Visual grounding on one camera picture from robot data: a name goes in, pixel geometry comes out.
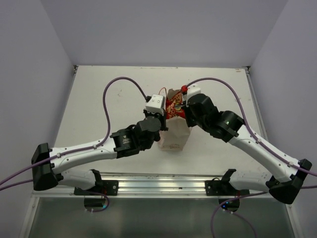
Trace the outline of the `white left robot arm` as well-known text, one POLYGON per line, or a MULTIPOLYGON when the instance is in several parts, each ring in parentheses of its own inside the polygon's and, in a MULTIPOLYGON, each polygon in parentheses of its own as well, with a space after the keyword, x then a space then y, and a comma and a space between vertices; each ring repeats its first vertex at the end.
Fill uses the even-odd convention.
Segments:
POLYGON ((143 120, 112 133, 105 142, 98 140, 69 148, 49 148, 47 143, 38 145, 31 159, 33 189, 43 191, 65 185, 99 194, 104 187, 99 171, 83 172, 75 167, 99 160, 130 157, 150 149, 160 140, 160 131, 167 130, 166 112, 144 110, 144 114, 143 120))

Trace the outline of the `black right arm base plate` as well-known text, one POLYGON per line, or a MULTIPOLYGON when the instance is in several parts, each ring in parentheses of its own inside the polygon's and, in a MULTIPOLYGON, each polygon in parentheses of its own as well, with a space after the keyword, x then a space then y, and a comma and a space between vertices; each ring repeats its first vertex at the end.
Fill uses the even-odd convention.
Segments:
POLYGON ((238 196, 249 195, 250 191, 247 189, 235 189, 228 178, 213 178, 205 181, 205 191, 207 196, 238 196))

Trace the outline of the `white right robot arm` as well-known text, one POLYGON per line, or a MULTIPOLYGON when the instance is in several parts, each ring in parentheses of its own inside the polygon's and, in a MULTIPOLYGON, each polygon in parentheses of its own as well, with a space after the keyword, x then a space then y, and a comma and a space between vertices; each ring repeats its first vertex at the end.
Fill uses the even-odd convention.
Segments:
POLYGON ((257 174, 228 169, 221 180, 211 183, 213 190, 228 195, 240 190, 255 190, 268 192, 284 204, 294 202, 307 176, 304 170, 312 167, 310 161, 287 156, 272 145, 264 149, 260 145, 264 139, 254 138, 239 115, 219 111, 205 94, 188 95, 184 111, 189 126, 197 125, 212 137, 239 148, 268 170, 257 174))

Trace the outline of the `small red snack packet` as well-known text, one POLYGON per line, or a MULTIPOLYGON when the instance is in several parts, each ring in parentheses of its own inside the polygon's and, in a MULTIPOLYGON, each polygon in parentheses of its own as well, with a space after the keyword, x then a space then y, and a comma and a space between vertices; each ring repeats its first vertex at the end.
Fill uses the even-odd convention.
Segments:
POLYGON ((177 92, 173 96, 168 96, 165 104, 166 107, 166 118, 171 119, 174 117, 181 117, 185 119, 185 112, 182 109, 182 93, 177 92))

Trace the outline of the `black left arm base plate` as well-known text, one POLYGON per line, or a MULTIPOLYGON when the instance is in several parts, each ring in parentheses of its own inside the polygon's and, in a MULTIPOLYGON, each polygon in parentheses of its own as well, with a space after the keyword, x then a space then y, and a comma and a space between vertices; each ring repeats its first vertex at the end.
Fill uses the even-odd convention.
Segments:
POLYGON ((80 188, 74 189, 74 195, 106 195, 106 196, 117 196, 119 189, 119 182, 117 180, 102 180, 96 182, 95 186, 88 189, 82 190, 80 188))

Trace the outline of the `beige paper bag orange handles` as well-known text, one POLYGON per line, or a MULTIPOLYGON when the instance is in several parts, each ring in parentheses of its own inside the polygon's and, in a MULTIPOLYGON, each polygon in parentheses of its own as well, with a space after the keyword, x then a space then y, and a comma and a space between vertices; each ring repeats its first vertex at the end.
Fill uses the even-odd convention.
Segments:
MULTIPOLYGON (((167 90, 164 87, 160 90, 160 95, 162 95, 162 90, 164 90, 166 101, 168 96, 173 96, 177 92, 181 92, 180 90, 174 89, 167 90)), ((159 149, 162 151, 182 151, 191 134, 191 128, 187 126, 186 119, 181 117, 166 119, 166 126, 168 127, 168 131, 160 132, 160 141, 158 142, 159 149)))

